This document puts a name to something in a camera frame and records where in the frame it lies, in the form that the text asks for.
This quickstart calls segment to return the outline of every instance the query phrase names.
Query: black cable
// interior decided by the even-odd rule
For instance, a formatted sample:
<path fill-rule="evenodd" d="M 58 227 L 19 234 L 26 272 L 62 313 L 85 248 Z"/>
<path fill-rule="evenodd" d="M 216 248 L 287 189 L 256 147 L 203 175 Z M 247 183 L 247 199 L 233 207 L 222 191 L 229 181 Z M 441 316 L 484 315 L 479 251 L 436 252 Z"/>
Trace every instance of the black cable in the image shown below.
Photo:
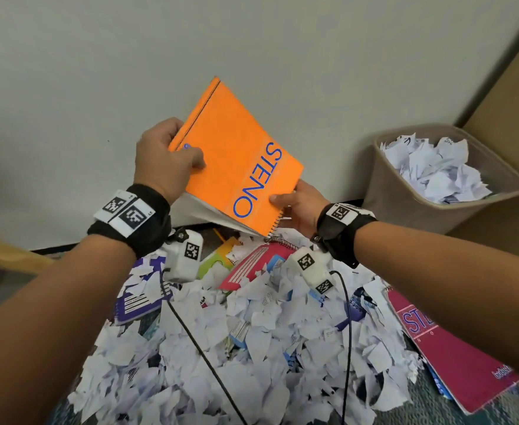
<path fill-rule="evenodd" d="M 346 290 L 346 284 L 344 283 L 344 279 L 342 278 L 342 274 L 340 274 L 336 270 L 330 271 L 331 274 L 338 274 L 340 277 L 340 281 L 342 282 L 342 287 L 344 288 L 344 295 L 346 295 L 346 310 L 348 315 L 348 333 L 350 337 L 348 343 L 348 360 L 346 363 L 346 385 L 344 385 L 344 400 L 342 400 L 342 420 L 341 425 L 344 425 L 344 420 L 346 419 L 346 398 L 348 397 L 348 383 L 350 380 L 350 357 L 352 356 L 352 318 L 350 316 L 350 297 L 348 296 L 348 291 Z"/>
<path fill-rule="evenodd" d="M 248 422 L 246 422 L 246 419 L 244 419 L 244 415 L 242 415 L 242 412 L 236 406 L 236 403 L 234 402 L 234 400 L 232 399 L 230 393 L 226 389 L 226 386 L 224 386 L 224 384 L 222 383 L 221 378 L 218 376 L 218 374 L 216 374 L 216 370 L 214 370 L 213 365 L 210 363 L 210 361 L 206 357 L 205 353 L 203 352 L 201 347 L 198 345 L 197 341 L 194 339 L 193 335 L 189 331 L 189 328 L 187 328 L 187 326 L 185 325 L 185 322 L 183 322 L 183 319 L 181 319 L 181 317 L 178 315 L 177 310 L 175 310 L 175 308 L 173 308 L 173 305 L 171 304 L 171 302 L 169 300 L 167 300 L 167 304 L 169 304 L 169 307 L 170 307 L 171 311 L 173 312 L 175 317 L 179 320 L 179 323 L 181 324 L 183 329 L 185 331 L 187 331 L 187 335 L 189 336 L 190 340 L 193 342 L 194 347 L 197 348 L 199 355 L 205 360 L 205 363 L 206 363 L 206 365 L 208 365 L 208 368 L 210 369 L 210 371 L 212 371 L 212 373 L 213 373 L 214 377 L 216 378 L 217 382 L 220 384 L 222 390 L 224 391 L 224 393 L 228 397 L 228 401 L 230 401 L 230 404 L 232 405 L 232 407 L 234 407 L 234 410 L 238 414 L 238 417 L 240 418 L 240 420 L 243 422 L 244 425 L 248 425 Z"/>

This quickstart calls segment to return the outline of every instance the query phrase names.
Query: wrist strap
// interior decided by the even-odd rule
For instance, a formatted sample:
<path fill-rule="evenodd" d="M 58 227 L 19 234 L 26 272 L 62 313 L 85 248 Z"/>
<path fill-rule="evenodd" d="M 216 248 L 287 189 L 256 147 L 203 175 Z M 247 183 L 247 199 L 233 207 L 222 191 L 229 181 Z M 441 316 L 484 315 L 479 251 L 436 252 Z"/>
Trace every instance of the wrist strap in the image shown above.
<path fill-rule="evenodd" d="M 157 191 L 134 184 L 94 214 L 87 231 L 126 243 L 140 259 L 157 250 L 171 232 L 170 206 Z"/>
<path fill-rule="evenodd" d="M 369 210 L 346 203 L 325 206 L 317 222 L 312 241 L 327 250 L 334 259 L 355 269 L 359 261 L 354 254 L 356 231 L 377 219 Z"/>

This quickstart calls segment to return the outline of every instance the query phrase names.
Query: white wall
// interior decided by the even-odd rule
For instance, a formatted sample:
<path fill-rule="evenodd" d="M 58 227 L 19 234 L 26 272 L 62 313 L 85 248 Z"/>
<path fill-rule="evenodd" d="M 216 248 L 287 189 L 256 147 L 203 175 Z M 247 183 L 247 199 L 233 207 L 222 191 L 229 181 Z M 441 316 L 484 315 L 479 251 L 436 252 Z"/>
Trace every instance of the white wall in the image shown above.
<path fill-rule="evenodd" d="M 214 75 L 330 200 L 366 135 L 453 122 L 519 29 L 519 0 L 0 0 L 0 237 L 78 241 L 132 181 L 134 143 Z"/>

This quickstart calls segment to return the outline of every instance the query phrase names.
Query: orange steno notebook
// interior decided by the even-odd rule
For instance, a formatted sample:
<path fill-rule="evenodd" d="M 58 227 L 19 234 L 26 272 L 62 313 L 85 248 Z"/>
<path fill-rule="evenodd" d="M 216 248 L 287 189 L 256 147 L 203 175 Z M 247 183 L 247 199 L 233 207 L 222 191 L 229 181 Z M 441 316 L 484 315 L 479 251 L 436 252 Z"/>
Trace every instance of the orange steno notebook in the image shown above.
<path fill-rule="evenodd" d="M 220 79 L 214 78 L 169 146 L 199 147 L 206 168 L 186 191 L 208 209 L 199 218 L 270 236 L 281 218 L 271 194 L 292 192 L 303 166 L 273 140 Z"/>

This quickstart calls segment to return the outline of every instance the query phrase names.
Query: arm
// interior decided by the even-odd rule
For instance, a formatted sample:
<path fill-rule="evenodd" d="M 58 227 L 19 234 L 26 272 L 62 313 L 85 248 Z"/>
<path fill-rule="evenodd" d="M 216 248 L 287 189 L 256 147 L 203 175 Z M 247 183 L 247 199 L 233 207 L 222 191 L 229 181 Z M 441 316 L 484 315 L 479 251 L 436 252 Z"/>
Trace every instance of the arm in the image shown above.
<path fill-rule="evenodd" d="M 169 153 L 182 122 L 174 118 L 142 135 L 134 183 L 171 204 L 190 170 L 203 167 L 198 148 Z M 69 390 L 136 260 L 121 241 L 90 235 L 0 305 L 0 423 L 45 421 Z"/>
<path fill-rule="evenodd" d="M 272 197 L 310 237 L 328 200 L 300 181 Z M 487 246 L 373 222 L 356 232 L 356 258 L 440 326 L 519 371 L 519 257 Z"/>

